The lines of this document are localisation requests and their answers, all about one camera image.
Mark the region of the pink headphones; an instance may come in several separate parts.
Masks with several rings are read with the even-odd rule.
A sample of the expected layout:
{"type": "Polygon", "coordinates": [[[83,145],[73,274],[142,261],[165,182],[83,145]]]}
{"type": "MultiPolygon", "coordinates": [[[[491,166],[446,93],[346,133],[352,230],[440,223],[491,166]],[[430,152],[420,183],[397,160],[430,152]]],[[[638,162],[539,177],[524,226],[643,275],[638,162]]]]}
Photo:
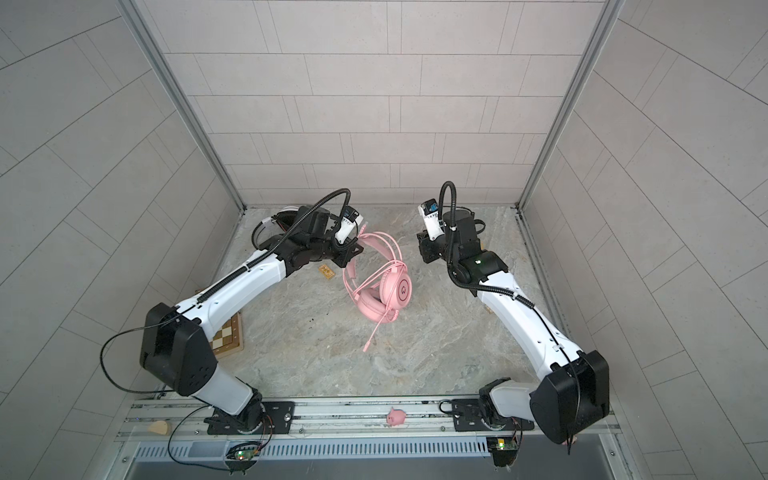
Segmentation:
{"type": "Polygon", "coordinates": [[[358,310],[376,326],[366,341],[366,352],[381,324],[393,323],[412,298],[412,281],[397,241],[382,231],[363,232],[358,243],[380,253],[386,262],[360,285],[355,283],[356,263],[352,259],[342,271],[345,289],[358,310]]]}

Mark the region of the black white headphones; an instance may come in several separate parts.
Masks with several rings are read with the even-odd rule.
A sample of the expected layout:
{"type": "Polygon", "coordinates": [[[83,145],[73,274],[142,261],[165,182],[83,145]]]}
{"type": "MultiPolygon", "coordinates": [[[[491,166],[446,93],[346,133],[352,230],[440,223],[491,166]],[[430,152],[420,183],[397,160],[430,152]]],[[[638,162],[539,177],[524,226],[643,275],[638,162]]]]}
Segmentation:
{"type": "Polygon", "coordinates": [[[282,236],[294,223],[298,206],[287,206],[261,220],[251,233],[251,244],[256,250],[266,250],[274,237],[282,236]]]}

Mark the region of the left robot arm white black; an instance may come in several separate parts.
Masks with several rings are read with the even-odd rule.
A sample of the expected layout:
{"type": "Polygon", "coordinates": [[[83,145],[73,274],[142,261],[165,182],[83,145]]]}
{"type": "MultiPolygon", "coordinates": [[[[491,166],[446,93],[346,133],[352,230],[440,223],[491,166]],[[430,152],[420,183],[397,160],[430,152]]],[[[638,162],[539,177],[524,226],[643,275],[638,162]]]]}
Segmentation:
{"type": "Polygon", "coordinates": [[[326,232],[283,233],[264,241],[247,261],[180,303],[159,303],[146,315],[140,366],[181,396],[214,408],[213,433],[251,433],[262,426],[262,395],[218,364],[210,345],[224,323],[271,286],[311,262],[346,266],[362,253],[354,238],[340,244],[326,232]]]}

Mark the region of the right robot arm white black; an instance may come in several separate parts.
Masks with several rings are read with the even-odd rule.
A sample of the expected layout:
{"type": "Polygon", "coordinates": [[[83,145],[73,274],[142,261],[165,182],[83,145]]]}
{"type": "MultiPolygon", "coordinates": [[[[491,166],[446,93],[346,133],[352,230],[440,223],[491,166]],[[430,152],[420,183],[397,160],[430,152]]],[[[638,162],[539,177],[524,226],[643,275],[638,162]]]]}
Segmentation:
{"type": "Polygon", "coordinates": [[[557,444],[571,445],[576,435],[610,412],[609,366],[596,350],[583,351],[527,299],[509,267],[482,248],[473,213],[441,213],[436,200],[417,208],[425,228],[418,233],[426,263],[442,259],[449,279],[485,304],[527,355],[536,385],[495,380],[479,391],[480,416],[499,429],[512,419],[534,422],[557,444]]]}

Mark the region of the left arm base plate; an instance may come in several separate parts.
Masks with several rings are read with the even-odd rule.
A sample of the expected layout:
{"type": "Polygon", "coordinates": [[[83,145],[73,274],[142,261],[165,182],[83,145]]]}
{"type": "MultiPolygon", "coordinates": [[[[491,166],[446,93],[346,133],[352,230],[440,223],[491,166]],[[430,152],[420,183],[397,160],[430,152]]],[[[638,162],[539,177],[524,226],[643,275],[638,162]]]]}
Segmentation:
{"type": "Polygon", "coordinates": [[[208,435],[287,434],[295,407],[292,401],[262,401],[258,405],[248,405],[236,416],[215,408],[204,423],[208,435]]]}

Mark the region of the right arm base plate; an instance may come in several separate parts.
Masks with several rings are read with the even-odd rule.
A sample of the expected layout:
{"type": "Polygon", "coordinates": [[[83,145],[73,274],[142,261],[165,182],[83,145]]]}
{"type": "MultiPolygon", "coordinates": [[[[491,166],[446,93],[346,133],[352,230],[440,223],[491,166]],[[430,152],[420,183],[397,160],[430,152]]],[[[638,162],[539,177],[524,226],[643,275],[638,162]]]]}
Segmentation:
{"type": "Polygon", "coordinates": [[[445,414],[452,417],[457,432],[527,432],[535,429],[533,421],[517,417],[504,418],[496,424],[486,422],[481,415],[477,398],[451,399],[448,404],[450,409],[445,414]]]}

